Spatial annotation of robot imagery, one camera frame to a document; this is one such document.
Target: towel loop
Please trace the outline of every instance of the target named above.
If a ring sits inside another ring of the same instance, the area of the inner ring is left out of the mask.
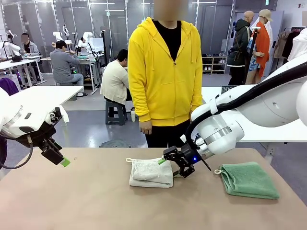
[[[219,175],[219,174],[222,173],[222,170],[216,169],[216,170],[214,170],[214,173],[215,173],[216,175]]]
[[[130,157],[127,157],[126,162],[133,162],[133,159],[131,159]]]

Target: green jacket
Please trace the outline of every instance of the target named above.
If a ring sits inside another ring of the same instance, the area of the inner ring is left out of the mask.
[[[250,30],[250,24],[239,19],[236,23],[236,36],[234,39],[234,47],[232,52],[229,54],[227,59],[227,65],[229,66],[244,66],[245,58],[248,57],[247,47],[249,43],[249,38],[252,35]]]

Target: yellow hoodie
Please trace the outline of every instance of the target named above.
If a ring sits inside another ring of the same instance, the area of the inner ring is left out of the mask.
[[[181,21],[175,62],[151,18],[132,33],[128,79],[135,112],[153,126],[176,126],[202,105],[201,40],[195,26]]]

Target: shoe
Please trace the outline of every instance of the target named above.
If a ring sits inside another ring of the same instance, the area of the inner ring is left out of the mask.
[[[87,96],[87,93],[83,93],[82,92],[82,96],[78,96],[78,94],[77,94],[77,97],[86,97]]]

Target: black stool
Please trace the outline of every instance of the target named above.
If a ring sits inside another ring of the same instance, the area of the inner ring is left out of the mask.
[[[59,86],[73,86],[73,85],[76,85],[77,84],[77,82],[70,82],[70,83],[58,83],[57,82],[57,85],[59,85]],[[69,99],[69,101],[76,101],[77,100],[77,95],[75,94],[75,95],[73,95],[70,99]]]
[[[109,117],[109,110],[111,107],[117,108],[117,111],[114,111],[114,114],[118,114],[118,117]],[[112,122],[123,126],[125,124],[126,119],[127,112],[126,107],[123,104],[106,100],[106,125],[109,125],[109,123]]]

